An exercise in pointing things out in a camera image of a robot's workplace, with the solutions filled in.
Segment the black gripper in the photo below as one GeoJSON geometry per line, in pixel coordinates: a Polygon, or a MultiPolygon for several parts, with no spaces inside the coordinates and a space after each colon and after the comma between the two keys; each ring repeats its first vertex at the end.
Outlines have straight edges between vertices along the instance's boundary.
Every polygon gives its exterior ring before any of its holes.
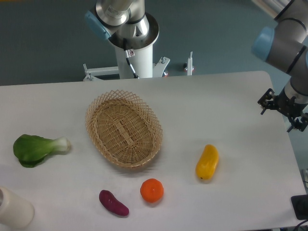
{"type": "Polygon", "coordinates": [[[290,123],[287,132],[293,129],[303,132],[308,126],[308,114],[302,113],[304,105],[296,103],[293,99],[289,99],[283,90],[276,96],[274,90],[269,88],[257,103],[262,109],[261,115],[267,110],[276,110],[277,106],[277,110],[286,116],[290,123]]]}

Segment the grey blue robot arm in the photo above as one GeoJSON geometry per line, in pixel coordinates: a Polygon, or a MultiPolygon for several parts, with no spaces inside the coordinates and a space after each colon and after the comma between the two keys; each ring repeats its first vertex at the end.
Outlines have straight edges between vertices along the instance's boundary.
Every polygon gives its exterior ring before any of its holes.
{"type": "MultiPolygon", "coordinates": [[[[262,29],[252,53],[290,76],[280,94],[267,90],[258,100],[263,111],[275,110],[287,117],[290,130],[304,131],[308,115],[308,3],[305,0],[257,0],[256,5],[276,22],[262,29]]],[[[142,0],[99,0],[86,12],[85,21],[101,40],[115,48],[117,66],[85,68],[85,80],[119,74],[121,79],[164,77],[169,59],[153,63],[153,44],[159,36],[157,21],[145,11],[142,0]]]]}

